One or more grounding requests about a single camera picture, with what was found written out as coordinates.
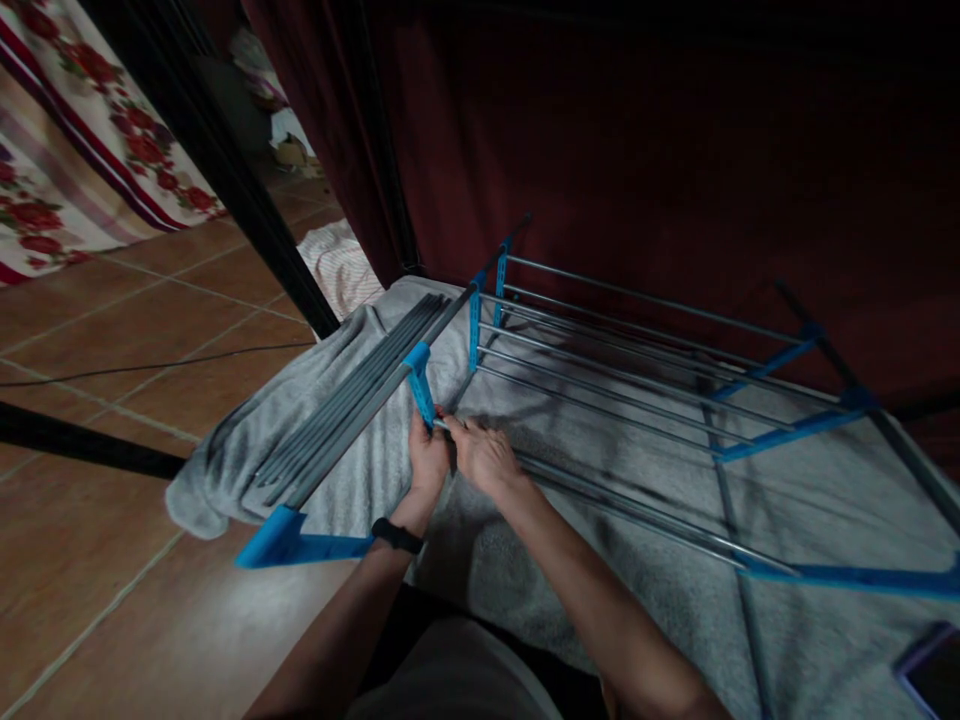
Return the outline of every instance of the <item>curtain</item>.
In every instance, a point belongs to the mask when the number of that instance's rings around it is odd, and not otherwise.
[[[245,0],[244,7],[377,279],[405,274],[375,128],[361,110],[357,39],[336,0]]]
[[[294,109],[352,203],[351,224],[369,223],[358,237],[386,284],[395,231],[366,162],[335,3],[284,6],[282,22],[252,8],[255,24],[284,86],[301,83]],[[459,4],[369,8],[428,276],[466,283],[532,211],[517,246],[531,259],[796,331],[773,289],[785,280],[888,405],[960,384],[960,108],[936,77]],[[510,272],[731,351],[778,349]],[[785,376],[838,389],[815,353]]]

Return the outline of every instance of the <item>floral fabric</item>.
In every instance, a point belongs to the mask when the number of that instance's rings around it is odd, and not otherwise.
[[[223,206],[75,0],[0,0],[0,285]]]

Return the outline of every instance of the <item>phone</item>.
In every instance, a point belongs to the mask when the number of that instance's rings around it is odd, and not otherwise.
[[[938,622],[893,666],[893,674],[928,717],[960,720],[960,630]]]

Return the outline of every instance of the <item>tile floor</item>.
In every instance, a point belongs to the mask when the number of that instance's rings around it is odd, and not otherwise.
[[[297,240],[342,217],[322,180],[266,170]],[[310,342],[229,219],[0,290],[0,383]],[[303,349],[0,388],[0,401],[179,455]],[[0,445],[0,718],[239,717],[350,565],[233,567],[162,480]]]

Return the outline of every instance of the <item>black cable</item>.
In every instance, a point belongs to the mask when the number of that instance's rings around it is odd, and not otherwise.
[[[193,358],[192,360],[179,360],[172,363],[159,363],[157,365],[136,365],[134,367],[127,368],[112,368],[110,370],[91,370],[90,372],[79,373],[77,375],[66,375],[59,378],[50,378],[49,380],[30,380],[29,382],[22,383],[0,383],[0,388],[5,387],[30,387],[33,385],[50,385],[55,382],[67,382],[68,380],[79,380],[80,378],[85,377],[94,377],[95,375],[112,375],[113,373],[118,372],[135,372],[137,370],[160,370],[162,368],[168,367],[178,367],[179,365],[193,365],[198,362],[207,362],[209,360],[219,360],[220,358],[232,357],[233,355],[242,355],[243,353],[248,352],[258,352],[260,350],[284,350],[291,347],[307,347],[308,345],[316,345],[313,342],[305,343],[287,343],[286,345],[259,345],[252,348],[244,348],[243,350],[233,350],[227,353],[219,353],[218,355],[206,355],[204,357]]]

